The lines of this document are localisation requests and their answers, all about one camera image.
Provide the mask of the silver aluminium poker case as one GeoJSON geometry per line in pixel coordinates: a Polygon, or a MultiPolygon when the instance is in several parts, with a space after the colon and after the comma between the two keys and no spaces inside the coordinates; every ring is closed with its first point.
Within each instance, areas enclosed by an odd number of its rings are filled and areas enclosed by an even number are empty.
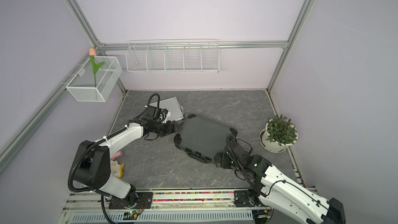
{"type": "Polygon", "coordinates": [[[168,110],[167,120],[181,122],[184,120],[184,111],[177,97],[160,101],[160,108],[168,110]]]}

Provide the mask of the dark grey poker case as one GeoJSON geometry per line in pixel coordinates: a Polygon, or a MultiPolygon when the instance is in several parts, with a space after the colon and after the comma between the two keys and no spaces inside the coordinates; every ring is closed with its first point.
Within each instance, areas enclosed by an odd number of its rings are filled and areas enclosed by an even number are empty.
{"type": "Polygon", "coordinates": [[[174,137],[176,148],[201,163],[222,161],[222,154],[229,134],[237,136],[238,131],[199,115],[190,114],[174,137]]]}

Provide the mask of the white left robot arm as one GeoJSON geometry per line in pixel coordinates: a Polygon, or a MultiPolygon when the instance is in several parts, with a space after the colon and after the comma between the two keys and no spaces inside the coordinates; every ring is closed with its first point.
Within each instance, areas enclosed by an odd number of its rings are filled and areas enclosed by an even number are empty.
{"type": "Polygon", "coordinates": [[[160,100],[154,106],[150,104],[154,97],[159,99],[160,95],[152,94],[143,112],[120,130],[95,142],[79,144],[67,180],[71,192],[93,191],[104,197],[117,198],[130,207],[137,204],[135,186],[112,173],[111,158],[131,142],[150,133],[159,138],[176,132],[177,122],[169,120],[171,113],[160,107],[160,100]]]}

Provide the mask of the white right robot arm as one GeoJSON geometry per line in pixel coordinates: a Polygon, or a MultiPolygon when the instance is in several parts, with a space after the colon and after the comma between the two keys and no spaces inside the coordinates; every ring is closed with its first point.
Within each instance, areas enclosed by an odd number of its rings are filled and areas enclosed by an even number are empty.
{"type": "Polygon", "coordinates": [[[235,135],[227,135],[224,154],[236,176],[250,185],[255,203],[278,210],[301,224],[346,223],[342,202],[307,190],[263,156],[251,155],[235,135]]]}

